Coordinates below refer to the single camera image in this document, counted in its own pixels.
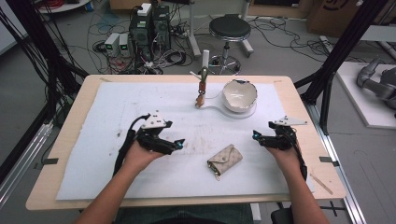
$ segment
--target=human hand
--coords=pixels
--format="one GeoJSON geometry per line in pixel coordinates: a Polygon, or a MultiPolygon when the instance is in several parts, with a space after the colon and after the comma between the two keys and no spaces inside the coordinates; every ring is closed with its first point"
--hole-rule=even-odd
{"type": "Polygon", "coordinates": [[[139,142],[134,141],[125,156],[122,167],[124,169],[140,173],[146,169],[152,161],[160,158],[161,156],[163,156],[162,153],[148,151],[141,147],[139,142]]]}
{"type": "Polygon", "coordinates": [[[286,150],[267,147],[267,150],[274,156],[277,165],[283,172],[300,169],[300,162],[297,157],[297,152],[293,147],[286,150]]]}

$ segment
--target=small brown bag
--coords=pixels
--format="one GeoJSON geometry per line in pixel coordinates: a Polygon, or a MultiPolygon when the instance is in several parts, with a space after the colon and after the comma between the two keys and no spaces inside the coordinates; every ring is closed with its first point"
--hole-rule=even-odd
{"type": "Polygon", "coordinates": [[[242,154],[233,145],[229,145],[210,158],[207,164],[215,172],[216,179],[219,180],[222,174],[241,161],[242,158],[242,154]]]}

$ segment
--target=electronic device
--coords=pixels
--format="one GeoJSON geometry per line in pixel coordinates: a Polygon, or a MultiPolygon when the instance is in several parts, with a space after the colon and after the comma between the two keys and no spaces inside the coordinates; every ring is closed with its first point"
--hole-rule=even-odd
{"type": "Polygon", "coordinates": [[[170,49],[170,22],[169,6],[157,6],[154,8],[152,19],[155,28],[155,43],[157,49],[170,49]]]}
{"type": "Polygon", "coordinates": [[[288,119],[289,118],[285,117],[281,122],[268,122],[268,126],[275,131],[276,136],[265,136],[253,130],[252,137],[254,140],[258,141],[262,147],[277,148],[279,150],[290,150],[291,148],[294,148],[300,163],[301,175],[303,176],[304,180],[306,180],[308,172],[301,154],[300,147],[297,143],[296,132],[290,127],[292,122],[288,123],[287,121],[284,121],[288,119]]]}
{"type": "Polygon", "coordinates": [[[150,3],[143,3],[142,4],[142,9],[139,9],[137,11],[137,15],[138,16],[147,16],[150,11],[151,11],[151,4],[150,3]]]}
{"type": "Polygon", "coordinates": [[[120,34],[120,53],[122,57],[131,57],[131,41],[128,34],[120,34]]]}
{"type": "Polygon", "coordinates": [[[134,53],[137,54],[138,62],[150,62],[153,59],[151,45],[153,41],[154,28],[151,19],[152,9],[147,12],[146,16],[134,14],[129,26],[129,32],[132,38],[134,53]]]}
{"type": "Polygon", "coordinates": [[[254,5],[297,7],[300,0],[254,0],[254,5]]]}
{"type": "Polygon", "coordinates": [[[371,76],[380,63],[381,60],[376,58],[363,67],[358,74],[356,84],[361,88],[372,91],[388,107],[396,109],[396,67],[382,72],[379,82],[371,80],[371,76]]]}
{"type": "Polygon", "coordinates": [[[108,56],[117,57],[120,54],[120,34],[113,33],[105,42],[108,56]]]}
{"type": "Polygon", "coordinates": [[[132,122],[131,127],[128,129],[125,141],[119,150],[119,155],[116,159],[113,175],[115,175],[121,168],[126,153],[135,140],[146,150],[156,151],[166,155],[171,155],[172,152],[181,150],[183,148],[184,139],[169,142],[159,137],[159,134],[163,131],[163,129],[170,128],[171,126],[172,121],[165,121],[158,111],[152,115],[147,114],[135,119],[134,122],[132,122]],[[144,119],[146,122],[140,126],[139,130],[136,132],[134,130],[134,125],[140,119],[144,119]]]}

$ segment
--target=white paper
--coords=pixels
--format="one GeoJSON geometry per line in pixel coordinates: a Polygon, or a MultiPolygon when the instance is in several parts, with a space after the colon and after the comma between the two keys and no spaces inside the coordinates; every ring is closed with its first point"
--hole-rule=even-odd
{"type": "MultiPolygon", "coordinates": [[[[206,97],[224,84],[208,83],[206,97]]],[[[198,83],[103,83],[66,166],[57,200],[93,199],[110,180],[118,150],[132,121],[159,110],[173,121],[162,139],[186,139],[183,149],[154,161],[125,198],[200,197],[288,193],[272,155],[252,139],[253,130],[275,135],[268,121],[285,116],[272,84],[255,84],[256,112],[230,119],[216,109],[196,109],[198,83]],[[234,144],[244,159],[218,181],[206,161],[234,144]]],[[[138,130],[143,122],[134,126],[138,130]]]]}

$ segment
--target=table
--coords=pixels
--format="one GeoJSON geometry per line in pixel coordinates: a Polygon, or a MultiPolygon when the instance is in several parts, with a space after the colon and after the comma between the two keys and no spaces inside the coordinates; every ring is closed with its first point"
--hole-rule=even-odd
{"type": "MultiPolygon", "coordinates": [[[[226,83],[235,77],[212,76],[208,83],[226,83]]],[[[265,77],[265,76],[239,76],[252,83],[273,83],[282,102],[285,112],[290,117],[310,120],[300,96],[295,90],[289,77],[265,77]]],[[[74,144],[77,142],[79,131],[91,108],[96,92],[102,82],[178,82],[197,83],[193,76],[111,76],[91,75],[88,76],[78,97],[74,102],[69,115],[62,127],[49,158],[59,158],[57,164],[45,165],[38,177],[35,186],[27,200],[26,207],[29,210],[50,209],[79,209],[85,208],[91,201],[56,201],[56,195],[61,186],[63,173],[68,157],[74,144]]],[[[330,162],[321,162],[319,157],[327,157],[317,131],[311,121],[308,125],[295,126],[298,133],[299,143],[303,152],[308,173],[313,179],[315,186],[314,197],[321,199],[341,199],[346,196],[343,184],[330,162]]],[[[124,200],[121,206],[154,206],[176,204],[205,204],[205,203],[256,203],[256,202],[281,202],[289,201],[289,195],[249,195],[249,196],[212,196],[199,198],[171,198],[171,199],[135,199],[124,200]]]]}

